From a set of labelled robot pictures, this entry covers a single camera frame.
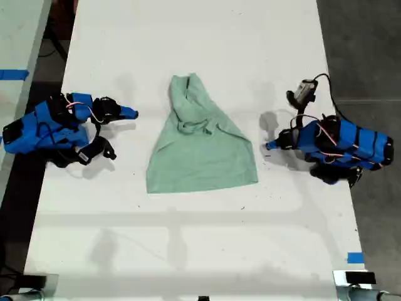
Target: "crumpled fabric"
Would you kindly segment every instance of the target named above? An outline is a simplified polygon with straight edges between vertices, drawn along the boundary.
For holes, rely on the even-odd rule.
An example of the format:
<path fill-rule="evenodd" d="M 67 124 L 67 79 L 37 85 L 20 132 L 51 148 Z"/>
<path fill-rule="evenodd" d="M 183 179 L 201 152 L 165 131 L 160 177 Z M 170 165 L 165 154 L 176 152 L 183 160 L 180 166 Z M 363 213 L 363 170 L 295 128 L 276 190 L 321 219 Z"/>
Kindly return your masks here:
<path fill-rule="evenodd" d="M 196 74 L 174 76 L 170 98 L 172 111 L 148 165 L 148 193 L 258 182 L 252 143 L 210 99 Z"/>

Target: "white tabletop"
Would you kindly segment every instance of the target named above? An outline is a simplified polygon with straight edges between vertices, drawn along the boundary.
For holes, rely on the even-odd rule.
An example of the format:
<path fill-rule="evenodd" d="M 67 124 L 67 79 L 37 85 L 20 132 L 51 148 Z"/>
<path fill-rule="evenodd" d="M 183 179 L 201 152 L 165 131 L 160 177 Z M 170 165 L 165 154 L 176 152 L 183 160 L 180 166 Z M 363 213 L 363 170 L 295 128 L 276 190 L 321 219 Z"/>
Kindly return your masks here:
<path fill-rule="evenodd" d="M 348 184 L 260 148 L 296 113 L 285 92 L 323 71 L 314 0 L 81 0 L 63 91 L 140 116 L 104 127 L 115 161 L 47 166 L 26 272 L 59 274 L 74 300 L 336 300 L 332 271 L 363 268 L 346 262 L 361 250 Z M 190 72 L 252 141 L 259 183 L 147 194 L 170 79 Z M 317 96 L 307 112 L 332 114 L 324 80 Z"/>

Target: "cable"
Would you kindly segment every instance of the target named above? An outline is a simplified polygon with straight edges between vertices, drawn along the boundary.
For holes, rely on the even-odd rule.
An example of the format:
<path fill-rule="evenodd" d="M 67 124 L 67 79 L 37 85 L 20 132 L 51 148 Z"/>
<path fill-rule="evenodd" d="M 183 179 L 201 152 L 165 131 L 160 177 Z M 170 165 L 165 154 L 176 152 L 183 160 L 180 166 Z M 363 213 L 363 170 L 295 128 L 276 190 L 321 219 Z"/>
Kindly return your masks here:
<path fill-rule="evenodd" d="M 72 103 L 72 102 L 70 102 L 66 97 L 64 97 L 64 99 L 65 99 L 68 103 Z"/>
<path fill-rule="evenodd" d="M 46 138 L 47 136 L 50 136 L 50 139 L 51 139 L 51 142 L 53 143 L 53 145 L 57 145 L 57 143 L 56 143 L 56 141 L 55 141 L 55 137 L 53 136 L 53 132 L 52 132 L 52 130 L 51 130 L 51 128 L 50 128 L 50 125 L 48 125 L 47 122 L 40 122 L 40 123 L 38 124 L 38 126 L 37 126 L 37 128 L 36 128 L 36 136 L 39 137 L 39 131 L 40 131 L 40 128 L 41 128 L 42 125 L 45 125 L 45 126 L 47 127 L 49 133 L 48 133 L 47 135 L 45 135 L 44 137 L 42 137 L 42 138 L 39 140 L 39 142 L 35 145 L 35 148 L 36 148 L 37 145 L 38 145 L 44 138 Z M 59 150 L 57 147 L 56 147 L 56 151 L 57 151 L 57 153 L 58 153 L 64 160 L 66 160 L 66 161 L 71 161 L 71 158 L 68 158 L 68 157 L 64 156 L 64 154 L 63 154 L 62 152 L 60 152 L 60 150 Z"/>
<path fill-rule="evenodd" d="M 328 88 L 330 91 L 330 98 L 331 98 L 331 102 L 333 103 L 334 109 L 337 111 L 338 114 L 340 114 L 341 117 L 343 117 L 343 119 L 345 119 L 346 121 L 349 121 L 340 111 L 340 109 L 337 107 L 334 98 L 333 98 L 333 89 L 332 89 L 332 85 L 331 85 L 331 80 L 330 77 L 327 73 L 320 73 L 319 75 L 315 76 L 315 78 L 313 79 L 313 81 L 317 80 L 319 77 L 326 77 L 327 78 L 327 82 L 328 82 Z"/>
<path fill-rule="evenodd" d="M 327 132 L 327 130 L 325 130 L 325 128 L 320 124 L 320 120 L 319 120 L 317 117 L 315 117 L 315 116 L 311 116 L 311 115 L 307 115 L 307 114 L 299 114 L 299 115 L 293 117 L 293 118 L 289 121 L 289 127 L 290 127 L 291 129 L 293 128 L 293 120 L 296 119 L 296 118 L 299 117 L 299 116 L 305 116 L 305 117 L 310 117 L 310 118 L 316 119 L 316 120 L 318 121 L 317 124 L 318 124 L 319 128 L 326 134 L 326 136 L 330 139 L 330 141 L 331 141 L 335 146 L 337 146 L 337 142 L 334 141 L 334 139 L 330 136 L 330 134 Z"/>
<path fill-rule="evenodd" d="M 93 116 L 93 118 L 100 124 L 102 123 L 104 120 L 102 119 L 102 121 L 99 121 L 96 117 L 96 115 L 93 113 L 92 109 L 85 103 L 83 102 L 69 102 L 69 104 L 66 106 L 66 108 L 71 108 L 73 105 L 86 105 L 91 113 L 91 115 Z"/>
<path fill-rule="evenodd" d="M 6 295 L 9 295 L 11 293 L 12 290 L 16 289 L 15 286 L 13 285 L 12 287 L 10 287 L 8 289 L 8 291 L 6 292 Z"/>
<path fill-rule="evenodd" d="M 7 275 L 0 275 L 0 278 L 9 278 L 11 280 L 15 280 L 14 277 L 17 277 L 18 275 L 14 275 L 14 274 L 7 274 Z"/>
<path fill-rule="evenodd" d="M 335 146 L 337 146 L 337 142 L 330 136 L 330 134 L 328 133 L 328 131 L 320 124 L 319 118 L 317 118 L 317 117 L 315 117 L 315 116 L 307 115 L 307 114 L 299 114 L 299 115 L 293 117 L 293 118 L 289 121 L 289 126 L 290 126 L 291 128 L 292 128 L 292 126 L 293 126 L 293 120 L 296 119 L 296 118 L 299 117 L 299 116 L 309 117 L 309 118 L 312 118 L 312 119 L 317 120 L 317 121 L 318 121 L 318 122 L 317 122 L 317 125 L 318 125 L 318 127 L 320 128 L 320 130 L 323 131 L 323 132 L 325 133 L 325 135 L 327 136 L 327 138 L 329 138 L 330 141 L 331 141 Z M 344 157 L 343 154 L 335 154 L 335 153 L 328 153 L 328 152 L 322 152 L 322 151 L 319 151 L 319 152 L 320 152 L 321 154 L 326 155 L 326 156 L 329 156 L 329 157 L 330 157 L 330 156 L 332 156 L 332 157 Z M 356 160 L 362 161 L 361 158 L 355 157 L 355 156 L 352 156 L 352 159 L 356 159 Z"/>
<path fill-rule="evenodd" d="M 21 272 L 17 271 L 17 270 L 14 269 L 14 268 L 11 268 L 11 267 L 10 267 L 9 265 L 7 265 L 7 264 L 4 264 L 3 267 L 6 268 L 7 270 L 12 271 L 13 273 L 15 273 L 15 274 L 17 274 L 17 275 L 22 275 Z"/>
<path fill-rule="evenodd" d="M 350 284 L 345 290 L 346 301 L 351 301 L 351 297 L 350 297 L 350 290 L 351 289 L 352 289 L 352 284 Z"/>
<path fill-rule="evenodd" d="M 48 56 L 51 56 L 54 52 L 56 52 L 56 50 L 54 49 L 52 52 L 47 53 L 45 55 L 38 55 L 38 58 L 47 58 Z"/>

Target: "blue tape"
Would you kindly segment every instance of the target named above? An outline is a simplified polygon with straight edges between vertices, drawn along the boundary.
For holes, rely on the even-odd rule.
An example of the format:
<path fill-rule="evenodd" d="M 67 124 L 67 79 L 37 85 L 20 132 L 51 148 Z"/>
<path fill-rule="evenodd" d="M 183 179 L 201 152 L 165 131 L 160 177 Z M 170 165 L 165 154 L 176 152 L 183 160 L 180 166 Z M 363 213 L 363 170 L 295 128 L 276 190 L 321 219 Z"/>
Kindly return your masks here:
<path fill-rule="evenodd" d="M 28 75 L 27 70 L 0 69 L 0 80 L 25 80 Z"/>
<path fill-rule="evenodd" d="M 347 263 L 365 263 L 362 252 L 348 252 Z"/>

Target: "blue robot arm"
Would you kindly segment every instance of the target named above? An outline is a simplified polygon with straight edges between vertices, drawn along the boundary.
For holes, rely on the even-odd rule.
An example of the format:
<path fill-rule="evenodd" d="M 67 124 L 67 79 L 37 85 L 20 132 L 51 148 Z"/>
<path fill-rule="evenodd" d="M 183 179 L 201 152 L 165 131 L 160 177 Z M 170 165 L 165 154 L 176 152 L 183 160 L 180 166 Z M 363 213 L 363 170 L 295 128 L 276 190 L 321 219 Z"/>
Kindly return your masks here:
<path fill-rule="evenodd" d="M 303 126 L 303 113 L 307 104 L 315 101 L 316 79 L 319 76 L 313 80 L 303 80 L 296 92 L 287 92 L 289 103 L 298 109 L 296 127 L 281 131 L 276 140 L 266 144 L 266 148 L 299 149 L 305 154 L 306 161 L 316 163 L 311 170 L 313 176 L 328 184 L 348 179 L 350 186 L 353 186 L 364 168 L 374 171 L 391 164 L 393 139 L 361 128 L 341 113 L 343 119 L 334 115 L 323 116 L 321 120 L 316 119 Z"/>
<path fill-rule="evenodd" d="M 91 143 L 82 126 L 89 117 L 96 126 L 96 136 Z M 108 97 L 93 101 L 90 94 L 84 93 L 56 95 L 3 128 L 4 148 L 12 154 L 40 151 L 60 167 L 75 161 L 87 165 L 101 152 L 115 159 L 110 143 L 99 136 L 101 126 L 137 117 L 137 111 L 119 106 Z"/>

